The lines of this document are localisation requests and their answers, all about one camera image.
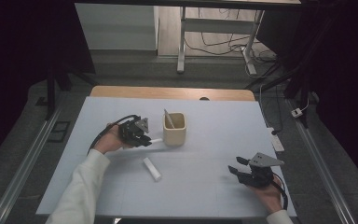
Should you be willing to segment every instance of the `beige cup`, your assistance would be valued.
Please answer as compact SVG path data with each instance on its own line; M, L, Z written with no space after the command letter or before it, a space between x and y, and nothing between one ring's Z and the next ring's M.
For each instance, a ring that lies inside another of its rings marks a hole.
M164 143L167 146L181 146L186 140L186 118L182 113L170 113L174 129L165 115L162 117Z

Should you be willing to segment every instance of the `hand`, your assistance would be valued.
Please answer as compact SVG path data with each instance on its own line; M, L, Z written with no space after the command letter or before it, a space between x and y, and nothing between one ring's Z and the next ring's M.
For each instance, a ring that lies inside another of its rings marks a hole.
M94 149L105 154L108 151L116 151L121 147L131 147L124 144L118 137L118 126L113 126L101 139L95 144Z
M276 176L274 176L274 182L279 186L282 184ZM247 187L257 195L258 199L260 199L261 203L266 206L271 214L282 210L281 193L274 186L268 185L261 189Z

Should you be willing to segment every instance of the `white cable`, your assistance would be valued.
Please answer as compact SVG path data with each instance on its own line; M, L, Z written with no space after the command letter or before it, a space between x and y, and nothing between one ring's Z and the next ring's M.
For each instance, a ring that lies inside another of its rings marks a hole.
M307 105L304 107L304 109L301 109L301 111L303 111L303 110L305 110L305 109L307 109L307 107L308 107L308 105L310 104L310 98L309 97L307 97Z

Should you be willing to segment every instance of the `wall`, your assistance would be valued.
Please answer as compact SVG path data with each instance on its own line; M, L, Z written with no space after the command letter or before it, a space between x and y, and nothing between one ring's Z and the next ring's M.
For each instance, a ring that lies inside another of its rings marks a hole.
M158 7L76 4L89 49L156 50Z

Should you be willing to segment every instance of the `metal rail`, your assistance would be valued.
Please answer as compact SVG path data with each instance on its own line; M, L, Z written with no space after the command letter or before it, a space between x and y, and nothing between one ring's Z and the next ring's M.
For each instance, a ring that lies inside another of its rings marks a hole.
M289 100L286 100L286 103L290 110L295 109ZM322 181L324 182L324 187L332 199L333 205L337 210L337 214L341 219L341 222L345 224L355 224L356 221L351 214L351 210L348 207L348 204L345 201L344 197L342 196L342 192L336 184L336 181L331 176L330 171L324 161L324 158L319 151L319 148L315 144L315 141L313 140L310 131L304 128L299 119L296 119L296 126L310 153L310 157L315 164L316 170L318 171Z
M19 169L17 170L16 174L14 174L9 185L7 186L7 189L0 200L0 224L6 222L14 203L19 197L22 187L24 186L25 181L31 173L34 167L34 163L36 162L40 151L45 145L48 139L48 135L52 130L55 121L57 120L58 116L62 111L67 95L68 93L66 92L60 93L58 97L58 106L55 112L52 114L50 120L46 120L45 123L42 125L42 128L40 129L31 147L28 149L27 154L22 160Z

